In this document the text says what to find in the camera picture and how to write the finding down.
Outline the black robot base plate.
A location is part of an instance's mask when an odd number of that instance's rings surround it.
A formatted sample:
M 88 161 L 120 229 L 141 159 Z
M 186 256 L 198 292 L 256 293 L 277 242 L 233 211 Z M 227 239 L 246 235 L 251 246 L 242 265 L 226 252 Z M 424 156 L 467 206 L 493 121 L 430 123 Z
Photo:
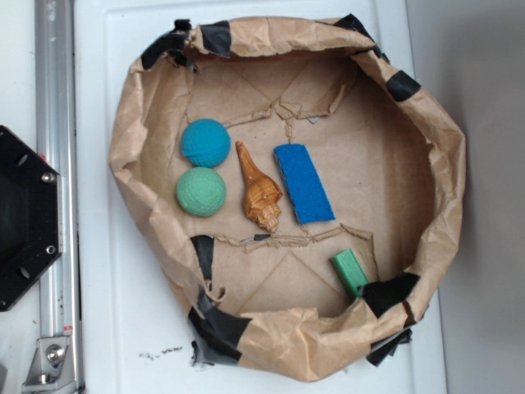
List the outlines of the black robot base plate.
M 10 310 L 62 254 L 59 174 L 1 127 L 1 311 Z

